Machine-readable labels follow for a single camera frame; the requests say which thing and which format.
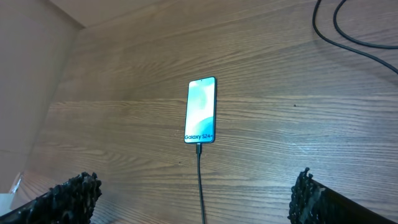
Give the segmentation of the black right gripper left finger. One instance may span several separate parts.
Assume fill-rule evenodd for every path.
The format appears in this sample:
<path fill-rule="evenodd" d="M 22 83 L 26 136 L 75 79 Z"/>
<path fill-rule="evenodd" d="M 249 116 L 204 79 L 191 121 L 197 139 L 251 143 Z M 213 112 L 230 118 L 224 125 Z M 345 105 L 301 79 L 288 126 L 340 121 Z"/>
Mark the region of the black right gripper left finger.
<path fill-rule="evenodd" d="M 90 224 L 102 195 L 96 173 L 82 172 L 1 216 L 1 224 Z"/>

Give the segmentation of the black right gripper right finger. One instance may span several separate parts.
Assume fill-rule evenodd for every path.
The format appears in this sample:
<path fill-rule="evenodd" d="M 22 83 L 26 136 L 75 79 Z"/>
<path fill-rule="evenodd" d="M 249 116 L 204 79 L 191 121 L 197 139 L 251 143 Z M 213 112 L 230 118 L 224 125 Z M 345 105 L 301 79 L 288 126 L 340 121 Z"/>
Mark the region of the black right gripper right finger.
<path fill-rule="evenodd" d="M 291 224 L 395 224 L 313 179 L 309 168 L 291 188 Z"/>

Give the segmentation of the Samsung Galaxy smartphone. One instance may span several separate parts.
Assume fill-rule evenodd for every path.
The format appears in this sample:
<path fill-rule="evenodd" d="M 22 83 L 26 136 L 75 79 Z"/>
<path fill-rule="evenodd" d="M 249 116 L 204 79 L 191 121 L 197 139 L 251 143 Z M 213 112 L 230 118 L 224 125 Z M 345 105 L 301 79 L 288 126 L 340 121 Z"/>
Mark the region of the Samsung Galaxy smartphone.
<path fill-rule="evenodd" d="M 183 140 L 187 144 L 215 140 L 216 78 L 206 77 L 188 84 Z"/>

